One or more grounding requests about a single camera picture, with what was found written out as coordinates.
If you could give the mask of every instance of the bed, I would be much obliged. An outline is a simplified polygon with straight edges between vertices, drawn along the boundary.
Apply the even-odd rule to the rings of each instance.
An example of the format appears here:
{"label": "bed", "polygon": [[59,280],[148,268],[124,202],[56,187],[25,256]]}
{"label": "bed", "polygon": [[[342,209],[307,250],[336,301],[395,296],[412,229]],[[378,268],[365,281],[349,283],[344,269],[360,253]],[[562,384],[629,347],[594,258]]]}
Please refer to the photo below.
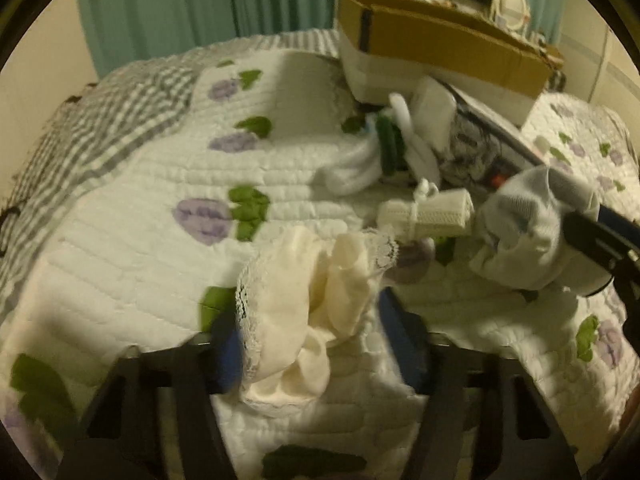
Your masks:
{"label": "bed", "polygon": [[[10,199],[21,215],[0,238],[0,418],[41,476],[52,478],[60,446],[117,356],[197,332],[204,291],[235,286],[255,246],[294,224],[324,238],[361,229],[380,201],[410,197],[409,188],[380,184],[337,200],[316,179],[353,144],[340,127],[354,103],[335,42],[333,31],[313,30],[136,62],[51,123]],[[265,139],[236,128],[268,114]],[[638,164],[616,114],[544,94],[522,136],[545,146],[549,164],[590,180],[606,205],[640,219]],[[225,216],[239,186],[270,199],[255,236]],[[215,203],[226,222],[204,240],[175,215],[193,198]],[[399,296],[453,344],[519,357],[587,471],[615,439],[640,380],[620,337],[622,303],[610,287],[588,299],[552,286],[533,296],[504,288],[469,270],[473,249],[457,241],[423,280],[398,286]],[[582,348],[594,319],[595,340]],[[263,457],[284,444],[361,456],[378,480],[399,478],[425,399],[401,383],[374,311],[331,359],[327,391],[297,415],[258,416],[233,394],[213,399],[238,478],[260,478]],[[27,410],[31,417],[18,406],[27,396],[44,406]],[[171,417],[163,420],[180,478]],[[473,436],[470,426],[460,478]]]}

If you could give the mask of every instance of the checkered blanket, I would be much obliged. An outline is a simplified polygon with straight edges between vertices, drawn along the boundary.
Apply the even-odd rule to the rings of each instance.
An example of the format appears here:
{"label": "checkered blanket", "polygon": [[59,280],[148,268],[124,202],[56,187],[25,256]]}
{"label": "checkered blanket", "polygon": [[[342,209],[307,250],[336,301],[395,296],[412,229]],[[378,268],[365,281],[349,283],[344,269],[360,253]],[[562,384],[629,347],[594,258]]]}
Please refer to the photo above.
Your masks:
{"label": "checkered blanket", "polygon": [[67,100],[47,123],[6,201],[18,206],[20,216],[0,226],[0,251],[6,251],[0,259],[0,325],[17,305],[43,243],[76,200],[110,181],[140,146],[178,128],[202,67],[278,48],[335,57],[337,36],[332,30],[253,36],[137,61],[86,88],[78,100]]}

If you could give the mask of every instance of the quilted bedspread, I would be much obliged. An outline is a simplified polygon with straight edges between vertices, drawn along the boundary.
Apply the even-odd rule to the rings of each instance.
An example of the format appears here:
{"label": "quilted bedspread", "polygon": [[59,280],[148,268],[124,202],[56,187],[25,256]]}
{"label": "quilted bedspread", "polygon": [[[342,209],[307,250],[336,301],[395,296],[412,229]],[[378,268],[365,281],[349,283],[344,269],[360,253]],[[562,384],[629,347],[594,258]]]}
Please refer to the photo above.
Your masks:
{"label": "quilted bedspread", "polygon": [[[78,200],[43,248],[0,353],[0,416],[43,476],[117,356],[196,333],[205,291],[235,286],[261,243],[295,224],[334,238],[369,224],[380,201],[410,197],[379,184],[336,199],[322,186],[318,169],[355,142],[340,127],[352,113],[332,59],[286,50],[228,59],[202,73],[177,133],[146,144],[120,176]],[[638,168],[615,115],[542,96],[522,135],[549,163],[590,179],[604,203],[640,218]],[[585,471],[639,381],[638,358],[620,337],[625,310],[612,288],[589,299],[554,287],[525,298],[474,275],[475,248],[460,239],[398,293],[431,331],[521,359]],[[283,444],[359,455],[379,480],[399,478],[425,399],[402,384],[375,310],[330,357],[327,391],[296,415],[257,415],[234,392],[212,399],[239,479],[260,478],[262,457]]]}

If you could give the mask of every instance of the brown cardboard box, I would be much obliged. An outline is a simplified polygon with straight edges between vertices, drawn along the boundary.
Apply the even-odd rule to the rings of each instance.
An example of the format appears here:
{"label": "brown cardboard box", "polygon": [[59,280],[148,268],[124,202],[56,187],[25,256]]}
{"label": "brown cardboard box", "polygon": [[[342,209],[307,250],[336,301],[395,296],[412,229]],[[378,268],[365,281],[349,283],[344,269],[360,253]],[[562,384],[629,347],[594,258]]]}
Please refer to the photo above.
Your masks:
{"label": "brown cardboard box", "polygon": [[339,0],[338,23],[347,81],[366,102],[385,104],[389,90],[411,93],[430,74],[522,124],[552,73],[529,44],[482,18],[427,2]]}

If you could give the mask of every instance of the plaid fabric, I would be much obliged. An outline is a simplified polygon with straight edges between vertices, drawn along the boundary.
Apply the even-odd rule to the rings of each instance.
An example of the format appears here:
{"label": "plaid fabric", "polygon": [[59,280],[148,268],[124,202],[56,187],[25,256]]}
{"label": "plaid fabric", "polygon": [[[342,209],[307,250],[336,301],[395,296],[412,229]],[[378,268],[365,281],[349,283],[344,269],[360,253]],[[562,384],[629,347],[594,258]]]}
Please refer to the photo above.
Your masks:
{"label": "plaid fabric", "polygon": [[254,50],[297,48],[337,56],[334,30],[237,38],[179,56],[119,68],[79,100],[67,100],[47,123],[16,180],[8,206],[20,216],[0,226],[0,325],[18,303],[43,243],[76,200],[103,186],[146,142],[178,129],[203,66]]}

